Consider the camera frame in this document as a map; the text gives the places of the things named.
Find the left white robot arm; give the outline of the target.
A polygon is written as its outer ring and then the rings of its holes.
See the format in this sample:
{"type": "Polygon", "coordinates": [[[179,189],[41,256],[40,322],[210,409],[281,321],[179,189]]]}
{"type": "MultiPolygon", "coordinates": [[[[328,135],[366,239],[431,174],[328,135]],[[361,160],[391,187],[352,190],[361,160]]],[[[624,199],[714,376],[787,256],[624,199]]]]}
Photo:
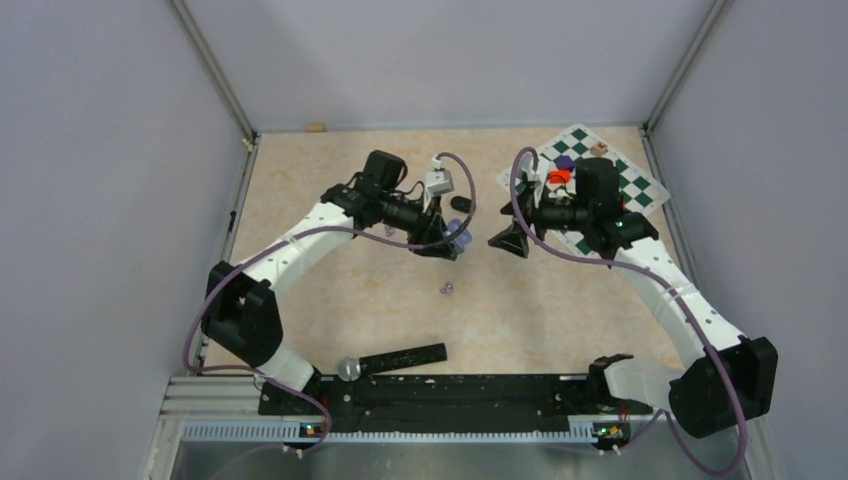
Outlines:
{"type": "Polygon", "coordinates": [[[243,262],[219,262],[209,273],[207,292],[195,322],[201,333],[236,356],[251,371],[283,387],[283,401],[297,413],[319,404],[319,370],[284,342],[279,299],[313,266],[336,248],[357,238],[393,242],[369,233],[383,224],[407,240],[398,246],[429,258],[454,261],[455,240],[468,225],[450,230],[441,198],[453,191],[445,160],[470,170],[457,155],[434,156],[422,181],[422,195],[411,199],[398,187],[406,162],[382,150],[372,151],[363,169],[346,183],[325,191],[304,218],[272,245],[243,262]]]}

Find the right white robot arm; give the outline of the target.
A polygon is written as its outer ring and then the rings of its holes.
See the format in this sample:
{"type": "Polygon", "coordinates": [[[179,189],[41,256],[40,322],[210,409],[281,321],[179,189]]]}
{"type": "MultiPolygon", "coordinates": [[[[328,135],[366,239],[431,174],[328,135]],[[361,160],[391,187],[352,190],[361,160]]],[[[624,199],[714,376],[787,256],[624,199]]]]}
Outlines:
{"type": "Polygon", "coordinates": [[[750,338],[726,320],[686,277],[641,213],[626,207],[615,163],[579,159],[574,190],[558,193],[548,180],[551,164],[532,148],[519,152],[502,208],[511,225],[489,245],[525,258],[549,231],[577,232],[590,256],[567,258],[603,265],[636,292],[671,340],[680,367],[630,354],[598,358],[589,369],[589,404],[612,412],[625,400],[670,413],[694,438],[705,438],[771,409],[778,353],[765,337],[750,338]]]}

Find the black earbud charging case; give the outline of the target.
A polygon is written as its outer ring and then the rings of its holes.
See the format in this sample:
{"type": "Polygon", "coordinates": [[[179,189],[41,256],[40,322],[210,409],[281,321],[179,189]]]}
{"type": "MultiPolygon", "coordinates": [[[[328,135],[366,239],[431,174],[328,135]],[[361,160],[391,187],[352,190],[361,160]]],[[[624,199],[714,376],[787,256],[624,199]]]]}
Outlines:
{"type": "Polygon", "coordinates": [[[469,197],[464,196],[452,197],[449,204],[452,209],[464,214],[470,214],[473,206],[472,200],[469,197]]]}

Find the grey purple charging case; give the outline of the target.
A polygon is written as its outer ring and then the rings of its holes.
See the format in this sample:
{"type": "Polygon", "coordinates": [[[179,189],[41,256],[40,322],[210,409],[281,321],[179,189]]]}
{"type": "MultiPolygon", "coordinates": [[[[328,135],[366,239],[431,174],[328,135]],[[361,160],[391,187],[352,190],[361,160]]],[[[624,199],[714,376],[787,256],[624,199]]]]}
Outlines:
{"type": "Polygon", "coordinates": [[[465,253],[473,241],[472,233],[468,228],[462,229],[462,224],[459,219],[451,219],[446,225],[446,235],[452,236],[451,246],[457,255],[465,253]]]}

